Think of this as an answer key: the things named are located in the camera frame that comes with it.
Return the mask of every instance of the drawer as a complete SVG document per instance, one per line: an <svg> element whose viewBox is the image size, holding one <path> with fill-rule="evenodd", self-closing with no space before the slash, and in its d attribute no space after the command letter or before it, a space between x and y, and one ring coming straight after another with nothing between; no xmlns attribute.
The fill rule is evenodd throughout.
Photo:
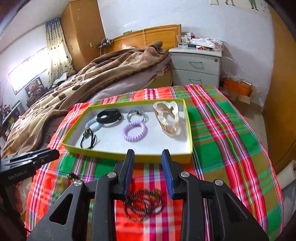
<svg viewBox="0 0 296 241"><path fill-rule="evenodd" d="M192 53L171 53L173 68L220 75L221 58Z"/></svg>
<svg viewBox="0 0 296 241"><path fill-rule="evenodd" d="M218 87L219 76L189 70L173 69L173 83L174 85L198 84Z"/></svg>

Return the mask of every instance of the purple spiral hair tie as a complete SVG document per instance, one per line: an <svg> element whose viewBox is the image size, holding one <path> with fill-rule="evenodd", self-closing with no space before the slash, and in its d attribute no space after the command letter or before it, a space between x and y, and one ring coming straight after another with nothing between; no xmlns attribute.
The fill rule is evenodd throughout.
<svg viewBox="0 0 296 241"><path fill-rule="evenodd" d="M133 126L141 126L142 130L140 131L139 134L135 135L135 136L129 136L127 133L129 132L129 130L133 127ZM133 122L129 122L123 129L122 129L122 136L126 141L130 141L130 142L136 142L140 139L143 138L143 136L146 134L147 132L147 126L140 120L135 120Z"/></svg>

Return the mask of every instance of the plaid tablecloth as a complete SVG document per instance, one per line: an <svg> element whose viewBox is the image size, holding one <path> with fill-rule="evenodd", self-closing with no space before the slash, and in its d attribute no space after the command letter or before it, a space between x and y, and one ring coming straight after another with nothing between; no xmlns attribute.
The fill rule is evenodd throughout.
<svg viewBox="0 0 296 241"><path fill-rule="evenodd" d="M283 228L281 189L267 152L235 107L211 86L176 86L145 89L113 96L93 103L74 105L51 139L49 148L58 149L60 158L37 171L28 195L26 228L32 230L51 205L68 187L68 173L84 182L97 180L113 170L115 161L71 155L61 144L64 136L85 109L91 105L147 99L184 99L189 114L193 154L186 171L199 179L222 179L274 240ZM131 192L160 189L164 195L163 211L140 223L127 219L120 201L115 203L117 240L179 240L182 201L172 201L167 192L159 164L135 164ZM205 205L206 240L210 240ZM92 204L89 224L91 223Z"/></svg>

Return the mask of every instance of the curtain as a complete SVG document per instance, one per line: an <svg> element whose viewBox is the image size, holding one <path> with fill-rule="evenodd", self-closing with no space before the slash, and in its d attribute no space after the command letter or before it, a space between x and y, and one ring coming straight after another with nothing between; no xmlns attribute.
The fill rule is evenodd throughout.
<svg viewBox="0 0 296 241"><path fill-rule="evenodd" d="M46 22L46 45L50 56L47 85L50 88L59 76L73 69L72 57L66 45L59 18Z"/></svg>

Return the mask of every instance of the brown blanket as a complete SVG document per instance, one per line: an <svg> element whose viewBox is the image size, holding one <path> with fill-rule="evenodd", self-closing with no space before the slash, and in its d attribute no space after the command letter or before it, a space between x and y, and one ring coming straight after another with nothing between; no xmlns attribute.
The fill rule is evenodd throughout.
<svg viewBox="0 0 296 241"><path fill-rule="evenodd" d="M2 158L38 150L48 127L54 133L71 106L82 103L105 87L163 61L168 51L162 42L149 47L124 49L103 55L84 67L70 82L46 93L15 123L3 148Z"/></svg>

